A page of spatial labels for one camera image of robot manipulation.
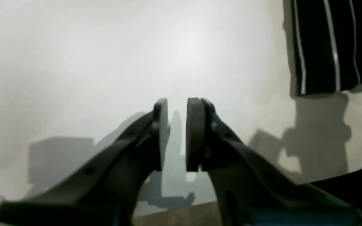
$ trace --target striped fabric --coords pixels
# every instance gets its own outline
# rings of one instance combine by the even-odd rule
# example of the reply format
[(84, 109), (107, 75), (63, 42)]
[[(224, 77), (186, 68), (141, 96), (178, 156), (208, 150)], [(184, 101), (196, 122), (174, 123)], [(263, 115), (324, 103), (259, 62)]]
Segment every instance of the striped fabric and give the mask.
[(300, 95), (362, 83), (362, 0), (293, 0)]

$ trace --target black and white striped cloth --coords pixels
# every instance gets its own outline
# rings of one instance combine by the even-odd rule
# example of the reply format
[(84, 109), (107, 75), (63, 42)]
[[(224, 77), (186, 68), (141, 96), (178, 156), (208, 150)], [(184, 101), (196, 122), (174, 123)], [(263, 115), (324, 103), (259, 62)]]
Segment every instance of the black and white striped cloth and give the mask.
[(362, 83), (362, 0), (293, 0), (298, 93)]

